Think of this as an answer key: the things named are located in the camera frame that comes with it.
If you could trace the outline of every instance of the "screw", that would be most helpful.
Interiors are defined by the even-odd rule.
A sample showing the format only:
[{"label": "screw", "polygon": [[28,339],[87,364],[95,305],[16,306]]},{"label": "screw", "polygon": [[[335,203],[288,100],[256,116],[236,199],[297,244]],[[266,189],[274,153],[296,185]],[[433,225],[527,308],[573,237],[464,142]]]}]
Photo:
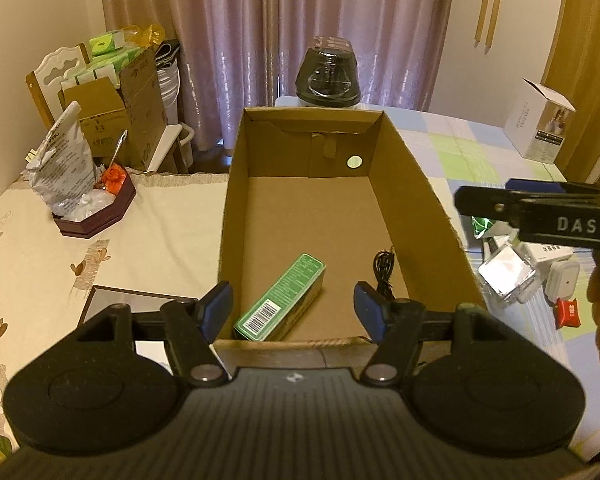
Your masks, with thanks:
[{"label": "screw", "polygon": [[222,368],[218,365],[198,365],[191,369],[191,377],[203,383],[222,377]]},{"label": "screw", "polygon": [[372,381],[387,383],[393,381],[398,376],[398,370],[394,366],[378,363],[367,368],[365,374]]}]

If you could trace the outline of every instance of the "black lid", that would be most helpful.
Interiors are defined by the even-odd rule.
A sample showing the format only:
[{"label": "black lid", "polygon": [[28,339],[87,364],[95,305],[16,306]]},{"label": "black lid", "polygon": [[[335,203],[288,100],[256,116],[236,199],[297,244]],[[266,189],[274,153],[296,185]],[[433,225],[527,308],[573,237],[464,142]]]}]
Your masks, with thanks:
[{"label": "black lid", "polygon": [[296,95],[317,106],[346,108],[360,102],[358,63],[342,38],[315,38],[296,78]]}]

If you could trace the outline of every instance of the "yellow plastic bag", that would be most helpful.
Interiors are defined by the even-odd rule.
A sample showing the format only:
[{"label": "yellow plastic bag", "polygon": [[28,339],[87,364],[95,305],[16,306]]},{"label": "yellow plastic bag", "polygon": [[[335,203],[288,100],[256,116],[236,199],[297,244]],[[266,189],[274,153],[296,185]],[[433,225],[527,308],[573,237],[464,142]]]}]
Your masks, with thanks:
[{"label": "yellow plastic bag", "polygon": [[166,37],[164,27],[157,23],[152,23],[145,29],[140,28],[139,25],[130,25],[129,27],[122,27],[122,30],[125,31],[125,42],[129,41],[145,48],[151,46],[154,50]]}]

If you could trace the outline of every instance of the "white chair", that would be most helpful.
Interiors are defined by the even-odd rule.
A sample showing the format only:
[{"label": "white chair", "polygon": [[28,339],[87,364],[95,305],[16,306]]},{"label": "white chair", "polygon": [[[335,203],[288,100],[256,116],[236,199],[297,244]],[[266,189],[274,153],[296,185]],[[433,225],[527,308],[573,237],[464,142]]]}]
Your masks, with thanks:
[{"label": "white chair", "polygon": [[74,47],[63,46],[47,54],[40,66],[26,76],[27,86],[47,128],[53,126],[62,114],[58,98],[60,83],[67,71],[89,63],[89,55],[83,43]]}]

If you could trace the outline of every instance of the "door handle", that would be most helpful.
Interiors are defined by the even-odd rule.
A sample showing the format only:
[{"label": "door handle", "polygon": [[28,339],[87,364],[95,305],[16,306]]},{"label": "door handle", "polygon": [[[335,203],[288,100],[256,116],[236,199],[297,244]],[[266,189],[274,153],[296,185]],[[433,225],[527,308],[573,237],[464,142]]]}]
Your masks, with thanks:
[{"label": "door handle", "polygon": [[487,7],[489,7],[489,0],[482,0],[482,3],[480,4],[480,15],[478,16],[478,26],[475,29],[475,46],[478,46],[482,41],[484,21],[487,18]]},{"label": "door handle", "polygon": [[498,24],[498,14],[500,13],[500,2],[502,0],[493,0],[491,8],[491,21],[489,22],[489,31],[487,32],[487,50],[493,46],[493,37],[496,34],[496,25]]}]

